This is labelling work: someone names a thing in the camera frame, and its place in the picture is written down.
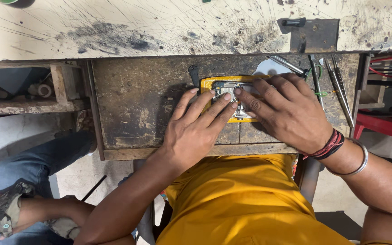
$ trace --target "yellow heat-resistant tape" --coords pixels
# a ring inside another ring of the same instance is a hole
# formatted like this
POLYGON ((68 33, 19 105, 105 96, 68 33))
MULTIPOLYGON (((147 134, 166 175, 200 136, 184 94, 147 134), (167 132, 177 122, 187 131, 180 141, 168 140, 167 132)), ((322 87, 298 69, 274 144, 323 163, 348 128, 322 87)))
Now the yellow heat-resistant tape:
MULTIPOLYGON (((241 82, 252 82, 255 78, 269 78, 269 75, 256 75, 256 76, 229 76, 229 77, 212 77, 212 78, 206 78, 202 79, 200 82, 200 92, 203 93, 205 91, 209 91, 213 87, 213 83, 215 81, 241 81, 241 82)), ((211 106, 211 101, 209 101, 206 105, 205 108, 203 109, 202 113, 204 113, 208 107, 211 106)), ((242 120, 238 120, 238 118, 230 118, 229 121, 230 123, 232 122, 257 122, 256 119, 254 118, 243 118, 242 120)))

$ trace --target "red wire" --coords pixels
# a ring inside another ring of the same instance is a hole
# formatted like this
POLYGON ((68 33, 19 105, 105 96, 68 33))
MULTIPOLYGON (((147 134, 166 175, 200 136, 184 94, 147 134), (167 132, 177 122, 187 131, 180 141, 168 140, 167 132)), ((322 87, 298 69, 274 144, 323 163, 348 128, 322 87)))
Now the red wire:
MULTIPOLYGON (((375 59, 375 60, 370 61, 370 64, 372 64, 374 62, 378 62, 378 61, 387 61, 387 60, 392 60, 392 57, 382 58, 382 59, 375 59)), ((384 77, 388 77, 388 78, 392 78, 391 75, 387 75, 387 74, 384 74, 382 72, 378 72, 377 70, 375 70, 375 69, 373 69, 371 67, 370 67, 370 70, 373 71, 374 73, 378 74, 378 75, 381 75, 381 76, 384 76, 384 77)))

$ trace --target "black stick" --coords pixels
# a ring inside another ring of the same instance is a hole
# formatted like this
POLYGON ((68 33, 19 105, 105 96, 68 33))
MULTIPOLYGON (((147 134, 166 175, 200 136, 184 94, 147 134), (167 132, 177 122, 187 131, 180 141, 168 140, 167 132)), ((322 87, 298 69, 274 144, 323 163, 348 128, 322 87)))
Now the black stick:
POLYGON ((83 199, 81 199, 81 201, 86 201, 86 199, 87 199, 88 197, 90 197, 90 195, 96 190, 96 188, 102 183, 102 181, 105 180, 106 177, 107 177, 106 175, 102 176, 102 178, 101 178, 101 179, 96 183, 96 185, 87 193, 87 195, 85 195, 85 196, 83 197, 83 199))

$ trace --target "red thread bracelet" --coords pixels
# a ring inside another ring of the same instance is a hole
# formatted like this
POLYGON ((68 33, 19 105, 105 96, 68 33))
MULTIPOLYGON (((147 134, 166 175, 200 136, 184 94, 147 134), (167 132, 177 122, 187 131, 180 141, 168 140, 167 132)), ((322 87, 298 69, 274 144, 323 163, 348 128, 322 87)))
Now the red thread bracelet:
POLYGON ((338 148, 341 147, 341 145, 343 143, 344 143, 344 136, 340 132, 338 132, 334 129, 329 141, 326 143, 326 145, 321 150, 318 150, 312 154, 307 154, 307 153, 300 152, 300 151, 299 152, 304 155, 303 159, 306 159, 308 157, 313 157, 318 160, 321 160, 321 159, 325 159, 328 156, 332 155, 336 150, 338 150, 338 148))

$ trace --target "red chair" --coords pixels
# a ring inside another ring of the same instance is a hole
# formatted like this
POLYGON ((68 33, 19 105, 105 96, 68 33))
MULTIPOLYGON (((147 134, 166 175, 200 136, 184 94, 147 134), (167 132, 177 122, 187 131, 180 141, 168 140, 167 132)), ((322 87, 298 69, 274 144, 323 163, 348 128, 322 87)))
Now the red chair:
POLYGON ((364 128, 392 136, 392 118, 374 117, 358 113, 353 137, 358 140, 364 128))

